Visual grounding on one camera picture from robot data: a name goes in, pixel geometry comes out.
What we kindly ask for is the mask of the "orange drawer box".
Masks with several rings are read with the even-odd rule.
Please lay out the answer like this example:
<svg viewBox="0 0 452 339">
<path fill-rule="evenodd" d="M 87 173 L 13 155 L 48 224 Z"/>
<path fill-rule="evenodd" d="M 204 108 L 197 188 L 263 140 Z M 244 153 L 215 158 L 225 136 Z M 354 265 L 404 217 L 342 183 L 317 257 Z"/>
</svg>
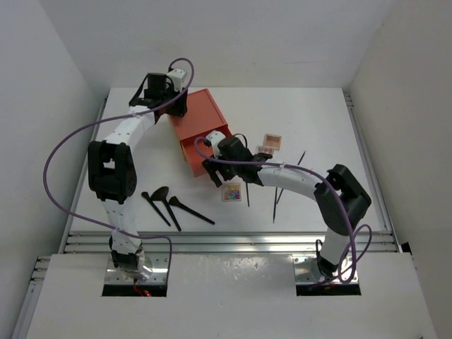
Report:
<svg viewBox="0 0 452 339">
<path fill-rule="evenodd" d="M 206 137 L 214 130 L 225 136 L 230 136 L 232 133 L 209 89 L 205 88 L 188 94 L 186 105 L 187 112 L 183 117 L 169 116 L 169 121 L 192 175 L 199 177 L 206 171 L 201 164 L 203 158 L 194 148 L 195 138 Z"/>
</svg>

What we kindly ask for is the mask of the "thin black pencil brush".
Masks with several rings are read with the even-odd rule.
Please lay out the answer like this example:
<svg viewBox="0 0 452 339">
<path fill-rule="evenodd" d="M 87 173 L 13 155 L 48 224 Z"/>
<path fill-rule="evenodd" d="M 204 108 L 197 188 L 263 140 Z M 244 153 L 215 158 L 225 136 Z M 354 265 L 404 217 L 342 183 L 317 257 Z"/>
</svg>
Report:
<svg viewBox="0 0 452 339">
<path fill-rule="evenodd" d="M 276 212 L 277 212 L 277 204 L 278 204 L 278 187 L 275 187 L 275 193 L 274 193 L 274 199 L 273 199 L 273 224 L 275 223 L 276 219 Z"/>
</svg>

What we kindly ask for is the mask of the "black fan brush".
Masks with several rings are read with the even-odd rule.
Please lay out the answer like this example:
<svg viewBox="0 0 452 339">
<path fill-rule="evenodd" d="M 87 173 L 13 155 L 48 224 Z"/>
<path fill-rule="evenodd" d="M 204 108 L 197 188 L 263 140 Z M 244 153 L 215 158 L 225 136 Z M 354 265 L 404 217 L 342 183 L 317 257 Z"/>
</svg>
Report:
<svg viewBox="0 0 452 339">
<path fill-rule="evenodd" d="M 150 196 L 153 201 L 161 201 L 163 202 L 165 208 L 167 209 L 167 212 L 169 213 L 169 216 L 171 217 L 176 229 L 181 232 L 181 226 L 179 222 L 176 219 L 175 214 L 173 213 L 169 201 L 167 200 L 167 195 L 169 193 L 169 187 L 168 186 L 162 186 L 159 189 L 155 190 L 152 195 Z"/>
</svg>

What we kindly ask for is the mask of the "small black powder brush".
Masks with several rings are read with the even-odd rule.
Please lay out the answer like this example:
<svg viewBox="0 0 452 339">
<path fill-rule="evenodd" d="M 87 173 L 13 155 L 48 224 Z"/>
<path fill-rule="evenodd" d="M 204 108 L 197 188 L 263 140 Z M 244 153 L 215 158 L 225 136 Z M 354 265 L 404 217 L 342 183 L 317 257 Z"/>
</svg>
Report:
<svg viewBox="0 0 452 339">
<path fill-rule="evenodd" d="M 148 192 L 143 191 L 141 193 L 141 196 L 150 204 L 150 206 L 153 208 L 153 210 L 162 218 L 163 222 L 170 227 L 171 224 L 168 221 L 168 219 L 163 215 L 163 213 L 160 211 L 160 209 L 155 205 L 155 203 L 152 201 L 151 197 L 149 196 Z"/>
</svg>

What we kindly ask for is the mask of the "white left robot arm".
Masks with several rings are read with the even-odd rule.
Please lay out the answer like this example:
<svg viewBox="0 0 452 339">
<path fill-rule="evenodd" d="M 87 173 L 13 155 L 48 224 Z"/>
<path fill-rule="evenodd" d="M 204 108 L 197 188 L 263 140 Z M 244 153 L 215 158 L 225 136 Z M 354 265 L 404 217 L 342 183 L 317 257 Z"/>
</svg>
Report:
<svg viewBox="0 0 452 339">
<path fill-rule="evenodd" d="M 106 138 L 88 146 L 88 184 L 114 227 L 109 240 L 114 267 L 132 280 L 145 276 L 132 196 L 137 186 L 133 149 L 163 114 L 186 114 L 186 71 L 148 73 L 129 101 L 129 115 Z"/>
</svg>

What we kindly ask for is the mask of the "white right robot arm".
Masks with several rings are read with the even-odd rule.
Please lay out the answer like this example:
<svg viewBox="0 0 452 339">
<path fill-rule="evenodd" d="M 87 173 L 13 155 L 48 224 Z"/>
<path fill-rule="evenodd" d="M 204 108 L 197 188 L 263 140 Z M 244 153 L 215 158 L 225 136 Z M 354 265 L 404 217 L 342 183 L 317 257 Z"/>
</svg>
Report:
<svg viewBox="0 0 452 339">
<path fill-rule="evenodd" d="M 217 187 L 239 177 L 247 184 L 291 191 L 317 204 L 327 227 L 312 261 L 317 280 L 340 278 L 347 254 L 352 257 L 350 270 L 356 270 L 356 227 L 371 198 L 346 166 L 336 164 L 322 177 L 312 169 L 276 162 L 268 153 L 252 153 L 236 136 L 218 131 L 196 138 L 194 145 L 199 143 L 213 150 L 210 156 L 202 154 L 202 166 Z"/>
</svg>

